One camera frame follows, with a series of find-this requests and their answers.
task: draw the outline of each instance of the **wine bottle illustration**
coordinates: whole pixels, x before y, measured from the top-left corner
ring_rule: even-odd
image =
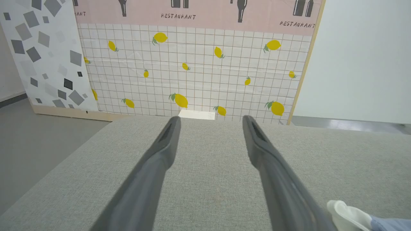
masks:
[[[181,0],[171,0],[171,7],[172,8],[180,8]],[[182,7],[188,8],[188,0],[182,0]]]
[[[314,6],[314,0],[309,0],[307,4],[307,10],[305,11],[306,17],[311,17],[312,7]]]
[[[171,0],[172,8],[180,8],[180,0]]]
[[[302,16],[304,11],[305,0],[296,0],[296,4],[294,5],[294,16]]]
[[[237,7],[238,7],[238,22],[242,22],[242,17],[244,16],[244,10],[247,6],[248,0],[237,0]]]
[[[121,6],[121,12],[123,13],[123,17],[126,17],[126,1],[127,0],[118,0],[118,2],[120,3]]]

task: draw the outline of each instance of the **gray fabric surface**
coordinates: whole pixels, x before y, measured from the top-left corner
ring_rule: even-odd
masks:
[[[88,230],[168,118],[107,125],[0,217],[0,230]],[[410,219],[411,136],[261,125],[319,205]],[[239,122],[182,119],[154,230],[270,230]]]

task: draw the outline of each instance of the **gray floor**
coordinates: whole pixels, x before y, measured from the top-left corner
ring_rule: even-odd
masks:
[[[0,215],[107,124],[37,115],[28,99],[0,108]]]
[[[411,134],[411,127],[382,122],[367,122],[353,120],[334,120],[325,118],[314,118],[305,116],[293,116],[292,123],[295,126],[322,127],[331,129],[365,131],[365,132],[386,132],[394,134]]]

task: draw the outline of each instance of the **white cloth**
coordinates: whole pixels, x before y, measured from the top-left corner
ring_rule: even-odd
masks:
[[[371,231],[372,218],[355,207],[347,206],[343,201],[329,201],[327,209],[338,231]]]

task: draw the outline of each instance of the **wooden frame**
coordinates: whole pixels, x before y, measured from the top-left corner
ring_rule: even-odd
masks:
[[[307,71],[308,63],[311,57],[311,53],[315,44],[315,39],[317,37],[318,28],[320,25],[320,21],[323,15],[324,6],[326,4],[326,0],[323,0],[321,4],[320,11],[318,13],[318,18],[316,22],[316,27],[314,29],[314,33],[312,36],[311,44],[307,54],[307,60],[304,64],[304,68],[302,70],[301,79],[298,84],[296,96],[294,98],[294,102],[290,111],[290,116],[287,121],[287,125],[290,125],[291,119],[293,117],[294,109],[297,104],[298,96],[300,94],[301,86],[304,81],[305,73]],[[50,107],[50,106],[40,106],[40,105],[33,105],[31,104],[34,113],[36,114],[43,114],[43,115],[51,115],[51,116],[64,116],[64,117],[72,117],[72,118],[81,118],[81,119],[89,119],[89,120],[104,120],[104,121],[114,121],[120,118],[124,118],[130,115],[121,115],[121,114],[113,114],[113,113],[105,113],[99,111],[83,111],[80,109],[71,109],[71,108],[58,108],[58,107]]]
[[[307,72],[309,59],[311,57],[312,49],[314,48],[315,39],[317,38],[317,32],[318,32],[318,28],[320,27],[320,21],[321,21],[321,17],[323,16],[324,6],[325,5],[326,5],[326,0],[323,0],[323,2],[321,4],[321,7],[320,7],[320,11],[318,12],[318,18],[317,18],[317,22],[315,24],[316,27],[315,27],[314,33],[312,35],[311,44],[310,44],[309,49],[308,49],[307,59],[305,61],[304,68],[302,70],[300,82],[298,83],[296,96],[294,97],[294,102],[293,102],[293,106],[291,107],[291,112],[290,112],[290,116],[288,117],[287,125],[290,125],[291,119],[293,118],[294,109],[296,108],[298,96],[299,96],[300,91],[301,91],[302,82],[304,81],[305,73]]]

